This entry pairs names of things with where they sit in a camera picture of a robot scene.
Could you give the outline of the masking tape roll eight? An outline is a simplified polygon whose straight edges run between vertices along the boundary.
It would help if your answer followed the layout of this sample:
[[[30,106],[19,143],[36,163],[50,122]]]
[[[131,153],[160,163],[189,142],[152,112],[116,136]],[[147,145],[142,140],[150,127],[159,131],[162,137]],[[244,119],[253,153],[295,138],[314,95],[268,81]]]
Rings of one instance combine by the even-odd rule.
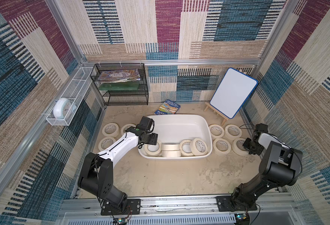
[[[181,157],[181,151],[162,151],[162,157],[166,157],[166,158]]]

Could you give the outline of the masking tape roll five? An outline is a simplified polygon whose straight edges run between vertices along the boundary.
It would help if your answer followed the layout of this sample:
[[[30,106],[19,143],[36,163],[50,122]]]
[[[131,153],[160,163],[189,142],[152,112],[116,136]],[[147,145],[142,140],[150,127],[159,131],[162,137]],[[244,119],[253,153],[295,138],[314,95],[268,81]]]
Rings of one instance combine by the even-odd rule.
[[[157,143],[155,145],[145,144],[144,145],[144,148],[145,148],[144,151],[148,156],[157,157],[162,152],[161,147],[162,147],[161,141],[157,141]]]

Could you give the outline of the masking tape roll twelve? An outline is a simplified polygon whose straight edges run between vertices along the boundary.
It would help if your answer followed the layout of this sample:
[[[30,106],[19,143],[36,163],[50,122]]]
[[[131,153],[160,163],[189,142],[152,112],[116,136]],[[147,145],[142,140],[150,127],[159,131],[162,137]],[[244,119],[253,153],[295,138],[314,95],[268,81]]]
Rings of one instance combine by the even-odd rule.
[[[236,138],[232,143],[232,150],[239,156],[248,156],[249,151],[243,147],[246,139]]]

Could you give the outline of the masking tape roll nine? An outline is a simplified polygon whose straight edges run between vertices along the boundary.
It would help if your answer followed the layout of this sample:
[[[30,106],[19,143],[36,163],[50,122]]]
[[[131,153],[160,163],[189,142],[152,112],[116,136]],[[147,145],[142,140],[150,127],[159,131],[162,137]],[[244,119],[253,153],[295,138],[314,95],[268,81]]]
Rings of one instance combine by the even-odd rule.
[[[191,156],[194,156],[194,154],[191,151],[191,145],[190,145],[190,143],[191,143],[191,140],[189,140],[189,139],[183,140],[180,143],[180,152],[181,152],[181,156],[182,157],[191,157]]]

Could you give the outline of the masking tape roll six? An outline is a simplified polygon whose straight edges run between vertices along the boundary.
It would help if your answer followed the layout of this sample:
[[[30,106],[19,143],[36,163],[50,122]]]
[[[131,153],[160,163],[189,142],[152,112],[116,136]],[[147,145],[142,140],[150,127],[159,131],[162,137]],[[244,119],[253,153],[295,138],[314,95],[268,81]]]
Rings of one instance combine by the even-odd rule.
[[[98,144],[99,151],[104,151],[116,142],[113,137],[104,137]]]

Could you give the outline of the masking tape roll seven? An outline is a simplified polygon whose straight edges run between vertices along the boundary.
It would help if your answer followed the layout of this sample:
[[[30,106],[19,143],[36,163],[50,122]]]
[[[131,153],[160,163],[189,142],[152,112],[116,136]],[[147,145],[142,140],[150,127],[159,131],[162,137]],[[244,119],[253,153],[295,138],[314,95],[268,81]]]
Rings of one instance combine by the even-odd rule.
[[[179,144],[162,144],[161,148],[162,148],[162,151],[179,151],[180,145]]]

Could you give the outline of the masking tape roll one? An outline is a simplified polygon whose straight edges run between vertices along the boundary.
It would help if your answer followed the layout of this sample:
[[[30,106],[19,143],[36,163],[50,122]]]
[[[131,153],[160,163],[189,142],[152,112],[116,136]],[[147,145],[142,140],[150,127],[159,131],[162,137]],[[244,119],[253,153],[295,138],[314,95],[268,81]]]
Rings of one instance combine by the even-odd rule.
[[[108,123],[102,128],[102,133],[105,137],[116,138],[120,133],[120,129],[117,123]]]

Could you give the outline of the masking tape roll ten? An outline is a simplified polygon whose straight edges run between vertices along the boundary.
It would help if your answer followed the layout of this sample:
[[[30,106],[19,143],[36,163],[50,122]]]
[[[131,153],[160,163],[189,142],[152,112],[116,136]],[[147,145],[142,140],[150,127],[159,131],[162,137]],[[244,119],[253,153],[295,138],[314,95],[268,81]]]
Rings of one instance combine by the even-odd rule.
[[[208,153],[208,146],[204,140],[195,138],[190,142],[190,150],[195,156],[204,156]]]

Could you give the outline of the colourful puzzle box on shelf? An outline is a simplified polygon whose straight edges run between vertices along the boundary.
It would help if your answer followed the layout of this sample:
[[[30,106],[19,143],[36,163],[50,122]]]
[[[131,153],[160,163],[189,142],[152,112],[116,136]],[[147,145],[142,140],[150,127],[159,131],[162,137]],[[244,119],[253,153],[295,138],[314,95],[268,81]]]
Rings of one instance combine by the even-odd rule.
[[[138,69],[103,71],[98,76],[100,83],[118,83],[140,81],[141,76]]]

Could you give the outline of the masking tape roll four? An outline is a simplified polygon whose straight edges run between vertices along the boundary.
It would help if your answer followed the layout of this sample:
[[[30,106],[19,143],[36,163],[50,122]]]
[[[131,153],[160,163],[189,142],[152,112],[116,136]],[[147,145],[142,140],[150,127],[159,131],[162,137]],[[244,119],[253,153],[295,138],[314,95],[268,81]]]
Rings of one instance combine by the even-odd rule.
[[[231,152],[230,142],[223,138],[217,138],[213,141],[213,151],[218,156],[224,156]]]

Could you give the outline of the white round alarm clock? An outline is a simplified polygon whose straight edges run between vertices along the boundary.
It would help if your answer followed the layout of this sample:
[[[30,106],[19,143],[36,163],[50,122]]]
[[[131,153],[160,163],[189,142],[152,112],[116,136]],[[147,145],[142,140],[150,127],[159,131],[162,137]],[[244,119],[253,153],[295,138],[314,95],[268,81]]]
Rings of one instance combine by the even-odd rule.
[[[77,106],[68,98],[60,98],[53,108],[53,115],[56,119],[67,119],[76,109]]]

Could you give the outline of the masking tape roll three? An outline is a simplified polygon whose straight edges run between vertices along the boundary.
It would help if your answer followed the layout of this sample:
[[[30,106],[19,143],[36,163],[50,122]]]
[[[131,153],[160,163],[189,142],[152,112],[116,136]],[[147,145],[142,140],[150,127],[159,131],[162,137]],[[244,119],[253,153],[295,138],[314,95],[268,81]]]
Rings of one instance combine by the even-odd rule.
[[[228,124],[225,129],[225,135],[224,137],[229,141],[234,141],[237,138],[241,138],[242,136],[242,130],[233,124]]]

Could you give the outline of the masking tape roll eleven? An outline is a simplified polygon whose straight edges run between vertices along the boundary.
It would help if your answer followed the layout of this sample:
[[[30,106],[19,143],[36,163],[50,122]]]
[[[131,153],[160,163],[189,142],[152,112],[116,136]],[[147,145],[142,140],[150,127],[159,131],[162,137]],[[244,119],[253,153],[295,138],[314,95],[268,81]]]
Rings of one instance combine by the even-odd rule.
[[[225,134],[224,128],[218,124],[210,125],[209,130],[210,130],[212,140],[215,140],[217,138],[222,138]]]

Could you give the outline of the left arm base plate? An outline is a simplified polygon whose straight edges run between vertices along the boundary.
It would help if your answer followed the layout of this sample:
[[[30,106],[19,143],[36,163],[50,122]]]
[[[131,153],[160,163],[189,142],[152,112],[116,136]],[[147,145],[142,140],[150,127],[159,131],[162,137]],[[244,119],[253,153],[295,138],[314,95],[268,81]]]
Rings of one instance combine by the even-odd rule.
[[[123,201],[119,206],[102,200],[101,216],[117,216],[117,215],[139,215],[141,210],[141,199],[130,198]]]

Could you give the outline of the masking tape roll two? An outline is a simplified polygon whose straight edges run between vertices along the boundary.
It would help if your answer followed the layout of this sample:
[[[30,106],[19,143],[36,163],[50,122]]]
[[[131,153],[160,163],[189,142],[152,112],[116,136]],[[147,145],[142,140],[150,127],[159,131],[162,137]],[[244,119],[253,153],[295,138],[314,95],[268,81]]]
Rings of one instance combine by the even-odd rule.
[[[128,128],[130,128],[130,127],[136,127],[136,125],[135,125],[135,124],[132,124],[132,123],[128,123],[128,124],[124,125],[124,126],[120,129],[120,131],[121,131],[121,135],[123,136],[123,135],[125,134],[126,130],[127,130]]]

